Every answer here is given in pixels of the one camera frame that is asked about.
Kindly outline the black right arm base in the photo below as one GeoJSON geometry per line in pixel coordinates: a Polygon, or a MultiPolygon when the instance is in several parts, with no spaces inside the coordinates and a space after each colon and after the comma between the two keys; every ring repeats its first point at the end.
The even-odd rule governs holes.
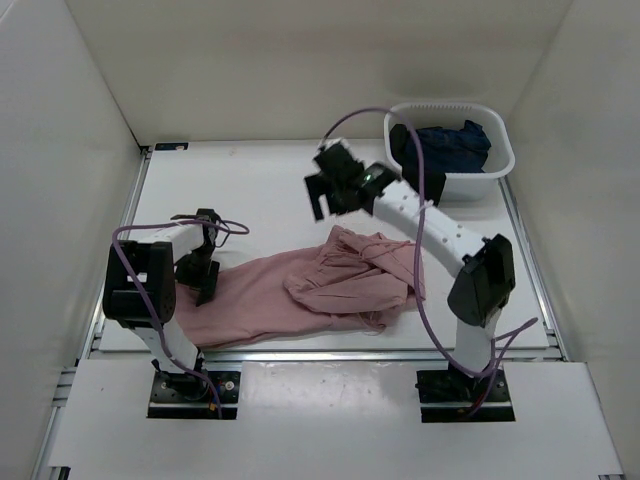
{"type": "Polygon", "coordinates": [[[453,367],[418,370],[422,423],[504,423],[516,420],[505,372],[467,377],[453,367]]]}

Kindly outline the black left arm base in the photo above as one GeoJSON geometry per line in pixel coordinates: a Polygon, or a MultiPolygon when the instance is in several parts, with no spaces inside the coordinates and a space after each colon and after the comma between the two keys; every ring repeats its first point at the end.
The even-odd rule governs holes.
{"type": "Polygon", "coordinates": [[[220,402],[208,384],[185,373],[163,372],[154,364],[147,417],[177,420],[235,420],[241,386],[240,371],[207,371],[220,402]]]}

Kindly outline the pink trousers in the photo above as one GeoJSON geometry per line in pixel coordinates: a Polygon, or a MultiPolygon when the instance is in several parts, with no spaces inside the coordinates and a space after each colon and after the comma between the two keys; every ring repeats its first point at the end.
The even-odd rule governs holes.
{"type": "Polygon", "coordinates": [[[414,253],[410,241],[334,226],[320,246],[220,272],[204,305],[197,305],[194,290],[178,285],[177,322],[201,348],[325,331],[379,333],[425,295],[423,282],[414,279],[414,253]]]}

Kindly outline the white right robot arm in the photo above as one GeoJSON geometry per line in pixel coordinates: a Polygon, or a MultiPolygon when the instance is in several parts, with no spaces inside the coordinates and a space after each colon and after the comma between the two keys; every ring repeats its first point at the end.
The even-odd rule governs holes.
{"type": "Polygon", "coordinates": [[[495,327],[515,288],[513,247],[503,235],[488,238],[471,231],[420,199],[411,185],[381,163],[366,167],[357,160],[316,159],[319,171],[305,177],[314,217],[365,211],[393,226],[415,243],[414,269],[427,251],[453,277],[447,305],[457,320],[454,352],[443,355],[454,368],[449,387],[470,400],[496,369],[495,327]]]}

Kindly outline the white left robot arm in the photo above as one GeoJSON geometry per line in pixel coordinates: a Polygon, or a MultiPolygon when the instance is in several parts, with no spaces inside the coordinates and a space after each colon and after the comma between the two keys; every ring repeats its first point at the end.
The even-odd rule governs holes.
{"type": "Polygon", "coordinates": [[[188,400],[206,395],[210,377],[200,349],[176,320],[177,287],[195,292],[197,307],[213,299],[220,264],[212,256],[220,227],[202,216],[177,216],[112,234],[103,312],[145,343],[157,371],[176,375],[175,388],[188,400]]]}

